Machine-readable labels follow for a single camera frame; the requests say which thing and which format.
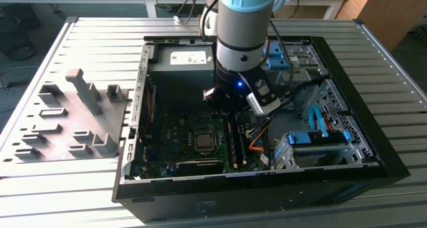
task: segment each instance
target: power supply label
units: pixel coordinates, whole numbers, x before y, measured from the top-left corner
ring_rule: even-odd
[[[174,51],[171,53],[171,65],[207,64],[206,51]]]

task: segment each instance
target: robotic arm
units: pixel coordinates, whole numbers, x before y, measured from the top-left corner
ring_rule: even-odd
[[[280,106],[260,67],[274,3],[218,0],[215,88],[204,91],[204,102],[219,111],[238,112],[250,105],[264,116]]]

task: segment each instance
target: metal table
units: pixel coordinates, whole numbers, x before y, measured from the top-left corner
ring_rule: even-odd
[[[255,222],[259,226],[287,224],[298,227],[425,226],[426,94],[364,25],[339,20],[276,20],[275,24],[282,34],[326,38],[411,177],[338,206],[170,221],[158,225],[200,227]],[[84,79],[96,87],[115,81],[122,88],[134,89],[144,36],[196,34],[198,21],[187,26],[176,26],[171,19],[160,18],[79,18],[76,22],[67,22],[0,135],[2,146],[16,134],[16,120],[31,109],[30,100],[36,95],[43,76],[78,66],[86,72]],[[120,204],[111,202],[118,157],[22,164],[0,162],[0,177],[6,177],[0,181],[0,227],[143,225]]]

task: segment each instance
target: motherboard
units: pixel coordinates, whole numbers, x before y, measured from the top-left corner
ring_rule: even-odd
[[[250,114],[239,115],[242,137],[252,128]],[[263,168],[259,152],[244,152],[244,165],[228,149],[226,117],[218,112],[163,113],[160,125],[143,145],[139,176],[143,179],[258,171]]]

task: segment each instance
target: label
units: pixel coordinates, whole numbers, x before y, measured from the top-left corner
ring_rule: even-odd
[[[210,96],[215,91],[215,88],[210,89],[207,92],[204,92],[204,96]]]
[[[260,155],[260,161],[268,166],[268,158],[264,154]]]
[[[174,51],[171,53],[171,65],[200,65],[206,63],[206,51]]]
[[[199,213],[207,213],[218,206],[216,200],[212,201],[202,201],[195,204],[195,209]]]

